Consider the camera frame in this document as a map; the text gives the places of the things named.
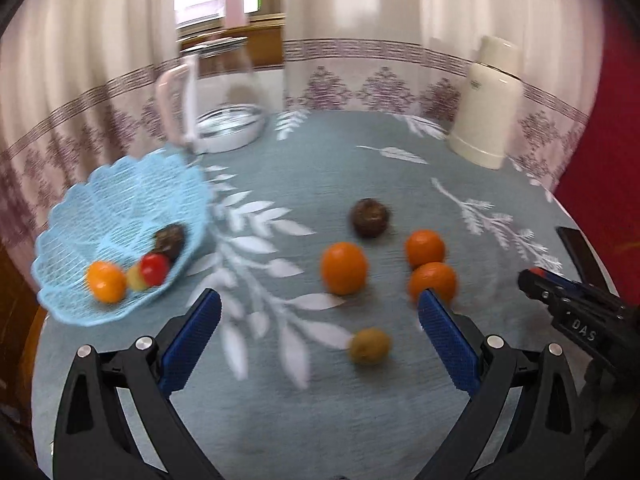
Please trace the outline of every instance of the patterned curtain border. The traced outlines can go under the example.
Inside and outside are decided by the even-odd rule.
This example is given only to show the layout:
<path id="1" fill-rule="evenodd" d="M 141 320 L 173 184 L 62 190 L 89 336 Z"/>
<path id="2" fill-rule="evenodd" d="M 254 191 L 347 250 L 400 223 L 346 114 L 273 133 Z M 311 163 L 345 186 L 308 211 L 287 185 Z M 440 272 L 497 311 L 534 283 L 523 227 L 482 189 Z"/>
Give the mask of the patterned curtain border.
<path id="1" fill-rule="evenodd" d="M 103 103 L 114 97 L 142 88 L 156 82 L 156 79 L 167 70 L 178 66 L 179 58 L 163 61 L 159 65 L 148 65 L 124 75 L 118 76 L 106 84 L 91 88 L 77 98 L 69 101 L 53 112 L 44 120 L 36 124 L 30 131 L 14 142 L 7 150 L 0 153 L 0 163 L 8 162 L 24 148 L 35 142 L 55 127 L 81 114 L 85 110 Z"/>
<path id="2" fill-rule="evenodd" d="M 324 40 L 286 40 L 282 44 L 284 62 L 309 61 L 313 59 L 351 58 L 351 59 L 381 59 L 389 61 L 403 61 L 418 64 L 425 68 L 435 68 L 466 76 L 471 61 L 461 57 L 451 56 L 430 50 L 416 43 L 386 40 L 354 40 L 354 39 L 324 39 Z M 550 108 L 571 120 L 582 124 L 588 122 L 588 116 L 562 101 L 553 94 L 549 94 L 533 85 L 525 83 L 524 97 L 533 102 Z"/>

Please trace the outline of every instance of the red wall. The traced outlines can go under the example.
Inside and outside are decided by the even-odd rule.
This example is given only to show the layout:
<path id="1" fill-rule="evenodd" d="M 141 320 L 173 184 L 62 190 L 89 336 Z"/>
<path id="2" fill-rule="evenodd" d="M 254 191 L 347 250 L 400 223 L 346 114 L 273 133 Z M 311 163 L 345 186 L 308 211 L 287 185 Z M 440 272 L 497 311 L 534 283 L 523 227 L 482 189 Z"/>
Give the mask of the red wall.
<path id="1" fill-rule="evenodd" d="M 640 33 L 611 5 L 593 112 L 556 196 L 640 304 Z"/>

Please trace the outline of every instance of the round table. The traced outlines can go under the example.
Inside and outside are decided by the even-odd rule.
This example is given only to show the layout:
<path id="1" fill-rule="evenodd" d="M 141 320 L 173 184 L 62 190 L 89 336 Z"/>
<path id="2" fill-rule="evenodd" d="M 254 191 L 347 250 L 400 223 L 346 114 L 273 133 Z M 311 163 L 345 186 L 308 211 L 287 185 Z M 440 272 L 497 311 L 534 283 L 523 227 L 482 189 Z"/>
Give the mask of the round table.
<path id="1" fill-rule="evenodd" d="M 33 433 L 51 475 L 50 443 L 76 349 L 128 348 L 183 314 L 206 286 L 225 312 L 184 390 L 171 397 L 203 452 L 228 480 L 412 479 L 462 412 L 456 390 L 406 294 L 404 241 L 438 231 L 459 277 L 453 309 L 514 348 L 558 342 L 578 389 L 588 356 L 550 326 L 545 307 L 518 290 L 517 273 L 539 265 L 577 279 L 556 234 L 574 227 L 549 193 L 506 160 L 499 171 L 450 152 L 436 124 L 372 112 L 287 112 L 239 150 L 199 163 L 215 196 L 210 237 L 191 270 L 151 306 L 118 322 L 81 328 L 49 318 L 33 380 Z M 348 211 L 373 197 L 389 206 L 388 231 L 358 240 Z M 319 261 L 353 241 L 369 260 L 366 288 L 336 298 Z M 354 366 L 351 333 L 377 326 L 390 358 Z M 499 448 L 517 401 L 512 391 L 481 463 Z M 121 394 L 143 457 L 161 466 Z"/>

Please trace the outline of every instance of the light blue plastic fruit basket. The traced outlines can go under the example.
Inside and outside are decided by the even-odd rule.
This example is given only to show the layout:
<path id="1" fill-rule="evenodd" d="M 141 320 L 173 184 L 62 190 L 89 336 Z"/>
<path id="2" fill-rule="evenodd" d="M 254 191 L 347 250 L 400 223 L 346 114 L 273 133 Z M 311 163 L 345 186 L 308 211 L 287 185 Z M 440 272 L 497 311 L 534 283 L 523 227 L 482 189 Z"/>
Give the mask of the light blue plastic fruit basket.
<path id="1" fill-rule="evenodd" d="M 40 304 L 61 322 L 93 326 L 153 301 L 202 243 L 208 200 L 200 169 L 188 168 L 180 155 L 153 152 L 142 160 L 126 156 L 98 168 L 86 184 L 66 192 L 49 213 L 48 229 L 36 240 L 31 273 L 41 286 Z M 153 248 L 154 233 L 174 222 L 185 225 L 186 243 L 161 286 L 128 290 L 116 304 L 92 296 L 84 282 L 92 262 L 106 260 L 126 270 Z"/>

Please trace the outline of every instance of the beige thermos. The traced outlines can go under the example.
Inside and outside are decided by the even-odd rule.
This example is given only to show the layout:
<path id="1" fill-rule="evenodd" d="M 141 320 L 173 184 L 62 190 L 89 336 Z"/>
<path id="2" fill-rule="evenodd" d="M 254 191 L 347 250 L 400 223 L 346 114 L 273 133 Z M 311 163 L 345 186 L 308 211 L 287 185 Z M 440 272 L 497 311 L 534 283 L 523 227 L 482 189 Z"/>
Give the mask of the beige thermos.
<path id="1" fill-rule="evenodd" d="M 524 90 L 521 69 L 522 54 L 516 45 L 494 36 L 482 38 L 449 134 L 454 152 L 474 164 L 500 168 Z"/>

